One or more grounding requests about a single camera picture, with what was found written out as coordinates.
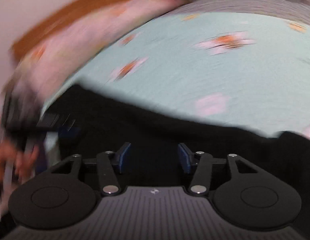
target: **wooden headboard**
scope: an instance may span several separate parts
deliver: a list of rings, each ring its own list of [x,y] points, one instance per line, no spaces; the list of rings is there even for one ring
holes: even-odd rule
[[[12,46],[15,59],[19,62],[43,39],[73,23],[77,19],[101,7],[125,0],[76,0],[63,7],[16,41]]]

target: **black circular disc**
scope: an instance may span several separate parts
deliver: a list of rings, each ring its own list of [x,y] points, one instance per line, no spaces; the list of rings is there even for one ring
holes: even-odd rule
[[[39,176],[17,188],[9,199],[9,210],[19,223],[36,229],[73,225],[94,208],[92,188],[65,174]]]
[[[213,203],[229,222],[258,230],[282,227],[301,209],[301,198],[294,188],[258,174],[241,174],[222,184]]]

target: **black cloth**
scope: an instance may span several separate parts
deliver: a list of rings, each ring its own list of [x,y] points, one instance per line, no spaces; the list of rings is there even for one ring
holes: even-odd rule
[[[293,186],[302,198],[295,226],[310,236],[310,141],[292,132],[265,138],[236,127],[179,120],[125,104],[79,85],[70,87],[47,110],[70,114],[82,127],[76,139],[60,139],[62,158],[93,158],[132,144],[124,183],[136,186],[180,185],[177,145],[217,158],[235,153]]]

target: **round metal bolt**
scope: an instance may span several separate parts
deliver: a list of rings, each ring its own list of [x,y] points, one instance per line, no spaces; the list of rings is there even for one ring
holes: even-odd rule
[[[116,193],[118,190],[119,188],[114,185],[108,185],[108,186],[103,187],[103,191],[107,194]]]
[[[191,187],[191,191],[196,193],[196,194],[201,194],[201,193],[204,193],[206,191],[206,187],[204,187],[202,185],[194,185]]]

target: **light blue fabric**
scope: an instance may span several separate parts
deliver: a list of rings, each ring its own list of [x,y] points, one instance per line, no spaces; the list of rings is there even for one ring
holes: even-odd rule
[[[244,13],[163,16],[103,50],[74,74],[48,106],[75,82],[85,88],[170,116],[245,126],[262,134],[302,131],[310,124],[310,26],[306,33],[276,17]],[[223,33],[247,31],[256,44],[211,56],[193,45]],[[148,60],[123,79],[111,72],[139,57]],[[211,94],[229,98],[223,113],[199,116],[195,103]]]

